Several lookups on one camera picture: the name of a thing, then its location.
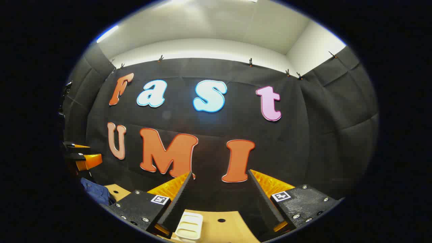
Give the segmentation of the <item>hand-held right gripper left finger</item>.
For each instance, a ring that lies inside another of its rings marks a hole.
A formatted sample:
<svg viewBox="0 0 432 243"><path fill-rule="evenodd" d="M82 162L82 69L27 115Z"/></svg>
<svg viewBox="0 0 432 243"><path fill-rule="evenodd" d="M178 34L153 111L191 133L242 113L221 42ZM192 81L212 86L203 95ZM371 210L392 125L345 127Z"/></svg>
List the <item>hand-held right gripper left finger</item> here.
<svg viewBox="0 0 432 243"><path fill-rule="evenodd" d="M186 209L182 199L185 189L193 183L189 172L170 181L174 183L174 198L162 192L134 190L110 206L101 204L109 214L144 234L159 234L171 238Z"/></svg>

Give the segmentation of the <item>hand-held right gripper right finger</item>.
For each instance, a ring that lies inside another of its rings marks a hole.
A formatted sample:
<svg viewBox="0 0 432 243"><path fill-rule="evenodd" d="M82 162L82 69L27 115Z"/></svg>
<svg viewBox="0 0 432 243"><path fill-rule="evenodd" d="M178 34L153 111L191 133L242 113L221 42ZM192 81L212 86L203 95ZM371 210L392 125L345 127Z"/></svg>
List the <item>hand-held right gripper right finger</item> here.
<svg viewBox="0 0 432 243"><path fill-rule="evenodd" d="M292 186L255 170L248 170L269 236L304 228L341 203L309 184Z"/></svg>

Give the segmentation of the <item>white bookshelf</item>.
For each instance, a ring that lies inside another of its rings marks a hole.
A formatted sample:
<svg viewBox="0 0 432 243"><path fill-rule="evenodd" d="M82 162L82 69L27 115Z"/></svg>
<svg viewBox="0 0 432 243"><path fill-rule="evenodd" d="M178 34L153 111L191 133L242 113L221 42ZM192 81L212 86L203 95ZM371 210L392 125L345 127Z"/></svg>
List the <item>white bookshelf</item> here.
<svg viewBox="0 0 432 243"><path fill-rule="evenodd" d="M203 219L202 214L185 211L174 233L176 239L186 243L199 243Z"/></svg>

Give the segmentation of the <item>blue schoolbag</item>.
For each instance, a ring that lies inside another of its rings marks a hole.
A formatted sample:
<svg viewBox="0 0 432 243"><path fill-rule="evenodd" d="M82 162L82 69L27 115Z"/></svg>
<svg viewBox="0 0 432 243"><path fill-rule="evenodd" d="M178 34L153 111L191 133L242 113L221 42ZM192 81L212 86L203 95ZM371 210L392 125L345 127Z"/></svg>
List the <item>blue schoolbag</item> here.
<svg viewBox="0 0 432 243"><path fill-rule="evenodd" d="M109 190L105 186L93 183L86 178L81 178L80 183L83 186L84 191L91 197L96 203L111 206L116 203L115 198L111 195Z"/></svg>

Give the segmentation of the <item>ceiling light strip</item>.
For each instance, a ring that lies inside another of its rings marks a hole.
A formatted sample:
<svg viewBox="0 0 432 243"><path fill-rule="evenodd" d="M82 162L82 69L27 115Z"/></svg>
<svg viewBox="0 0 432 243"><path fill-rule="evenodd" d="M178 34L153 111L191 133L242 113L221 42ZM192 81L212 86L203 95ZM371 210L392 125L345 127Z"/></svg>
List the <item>ceiling light strip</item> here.
<svg viewBox="0 0 432 243"><path fill-rule="evenodd" d="M111 34L113 34L114 32L117 31L117 29L119 28L118 25L114 25L111 26L108 30L106 30L105 32L103 32L102 34L100 34L97 39L96 39L96 43L100 43L103 40L105 40L107 37L109 37Z"/></svg>

